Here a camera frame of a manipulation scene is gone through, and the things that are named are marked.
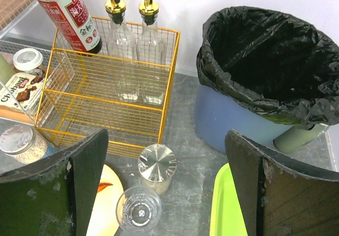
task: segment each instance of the bottle label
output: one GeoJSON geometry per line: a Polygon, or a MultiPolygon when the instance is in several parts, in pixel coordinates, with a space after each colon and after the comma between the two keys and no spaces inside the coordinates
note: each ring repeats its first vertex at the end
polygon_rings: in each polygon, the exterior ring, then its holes
{"type": "Polygon", "coordinates": [[[39,3],[73,49],[88,51],[99,43],[100,35],[83,0],[39,3]]]}

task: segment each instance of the gold bottle cap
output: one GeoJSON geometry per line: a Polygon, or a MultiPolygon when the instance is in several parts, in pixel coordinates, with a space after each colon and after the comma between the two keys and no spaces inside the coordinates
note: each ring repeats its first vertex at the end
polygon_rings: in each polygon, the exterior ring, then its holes
{"type": "Polygon", "coordinates": [[[159,5],[153,0],[144,0],[139,5],[139,12],[146,16],[155,15],[159,12],[159,5]]]}
{"type": "Polygon", "coordinates": [[[105,8],[111,14],[122,13],[126,10],[126,3],[123,0],[107,0],[105,8]]]}

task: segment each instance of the trash bin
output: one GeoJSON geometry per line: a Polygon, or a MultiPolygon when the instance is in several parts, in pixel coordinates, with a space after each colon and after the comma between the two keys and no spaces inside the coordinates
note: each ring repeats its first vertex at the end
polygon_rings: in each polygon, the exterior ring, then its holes
{"type": "Polygon", "coordinates": [[[203,25],[197,70],[195,133],[221,152],[230,129],[263,145],[283,136],[288,145],[293,134],[282,134],[291,127],[320,134],[339,123],[339,47],[290,14],[216,12],[203,25]]]}

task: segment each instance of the silver lid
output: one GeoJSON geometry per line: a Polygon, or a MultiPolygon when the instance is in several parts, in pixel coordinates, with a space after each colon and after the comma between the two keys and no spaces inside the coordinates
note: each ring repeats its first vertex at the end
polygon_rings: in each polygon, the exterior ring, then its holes
{"type": "Polygon", "coordinates": [[[170,179],[175,173],[176,157],[167,146],[153,144],[140,154],[138,169],[145,179],[152,182],[163,182],[170,179]]]}
{"type": "Polygon", "coordinates": [[[34,138],[30,126],[14,125],[0,136],[0,149],[8,155],[19,155],[32,145],[34,138]]]}

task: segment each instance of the bottle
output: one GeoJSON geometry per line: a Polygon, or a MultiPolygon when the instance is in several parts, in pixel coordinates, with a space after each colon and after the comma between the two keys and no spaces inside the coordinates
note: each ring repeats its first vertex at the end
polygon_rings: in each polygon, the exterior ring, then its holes
{"type": "MultiPolygon", "coordinates": [[[[124,19],[126,3],[123,0],[107,0],[105,8],[111,19],[111,31],[107,39],[109,56],[137,60],[136,38],[127,28],[124,19]]],[[[120,101],[136,102],[138,100],[139,82],[136,70],[135,62],[115,61],[114,82],[120,101]]]]}
{"type": "MultiPolygon", "coordinates": [[[[165,65],[166,45],[158,31],[157,16],[159,6],[153,0],[144,0],[139,5],[142,18],[142,33],[137,42],[139,61],[165,65]]],[[[140,64],[141,94],[145,103],[160,106],[163,104],[169,68],[151,64],[140,64]]]]}
{"type": "Polygon", "coordinates": [[[16,73],[15,70],[10,66],[6,59],[0,53],[0,81],[6,85],[6,83],[11,79],[11,77],[16,73]]]}
{"type": "Polygon", "coordinates": [[[74,50],[99,53],[102,39],[83,0],[38,0],[74,50]]]}

